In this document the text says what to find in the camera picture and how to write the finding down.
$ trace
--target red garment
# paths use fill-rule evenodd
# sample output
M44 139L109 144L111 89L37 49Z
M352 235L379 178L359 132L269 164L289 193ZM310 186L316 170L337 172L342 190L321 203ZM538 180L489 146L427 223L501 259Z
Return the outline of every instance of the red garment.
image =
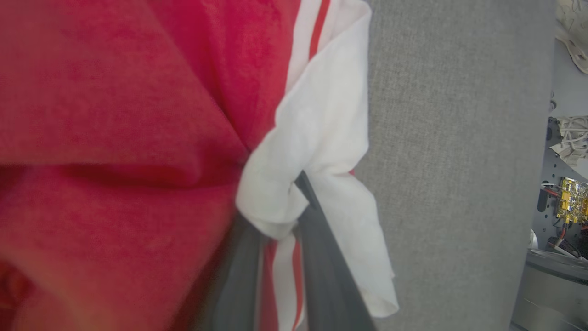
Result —
M297 11L0 2L0 330L185 327L273 126Z

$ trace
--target yellow circuit board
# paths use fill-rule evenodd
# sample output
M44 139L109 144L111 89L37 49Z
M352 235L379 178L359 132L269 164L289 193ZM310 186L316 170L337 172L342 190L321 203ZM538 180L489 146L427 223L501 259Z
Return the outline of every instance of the yellow circuit board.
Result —
M560 184L562 196L556 217L565 223L586 223L588 221L588 184L563 177Z

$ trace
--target gray fabric surface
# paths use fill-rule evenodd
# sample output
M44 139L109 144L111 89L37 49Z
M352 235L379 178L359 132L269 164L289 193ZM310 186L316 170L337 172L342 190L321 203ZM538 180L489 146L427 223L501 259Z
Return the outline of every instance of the gray fabric surface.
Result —
M550 1L373 0L371 149L400 312L381 330L507 330L536 206Z

